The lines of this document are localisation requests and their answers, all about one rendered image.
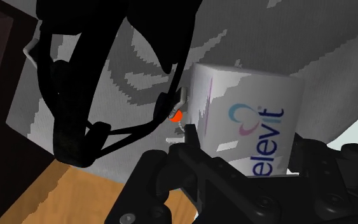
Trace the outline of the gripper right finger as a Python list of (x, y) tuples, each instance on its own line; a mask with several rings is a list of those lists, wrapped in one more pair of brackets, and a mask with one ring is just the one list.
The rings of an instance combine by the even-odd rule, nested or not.
[(318, 224), (358, 224), (358, 143), (336, 151), (296, 134), (289, 170), (308, 180)]

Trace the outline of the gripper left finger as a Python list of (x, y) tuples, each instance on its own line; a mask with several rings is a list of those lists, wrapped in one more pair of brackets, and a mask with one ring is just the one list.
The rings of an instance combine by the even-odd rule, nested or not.
[(142, 154), (104, 224), (172, 224), (165, 202), (178, 188), (198, 212), (192, 224), (279, 224), (271, 195), (202, 151), (194, 125), (185, 131), (185, 142)]

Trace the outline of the white box with blue lettering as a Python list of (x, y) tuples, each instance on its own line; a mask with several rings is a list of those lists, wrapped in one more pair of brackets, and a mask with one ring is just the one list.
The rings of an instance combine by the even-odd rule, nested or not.
[(285, 175), (304, 88), (291, 76), (195, 64), (188, 121), (209, 156), (246, 176)]

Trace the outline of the white grey bed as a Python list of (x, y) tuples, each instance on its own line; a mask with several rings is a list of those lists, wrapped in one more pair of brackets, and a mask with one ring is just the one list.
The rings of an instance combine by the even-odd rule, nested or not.
[[(203, 0), (180, 86), (195, 64), (238, 67), (304, 81), (296, 132), (330, 143), (358, 120), (358, 0)], [(102, 69), (89, 121), (114, 129), (153, 119), (173, 74), (124, 20)], [(54, 118), (26, 62), (6, 122), (53, 154)]]

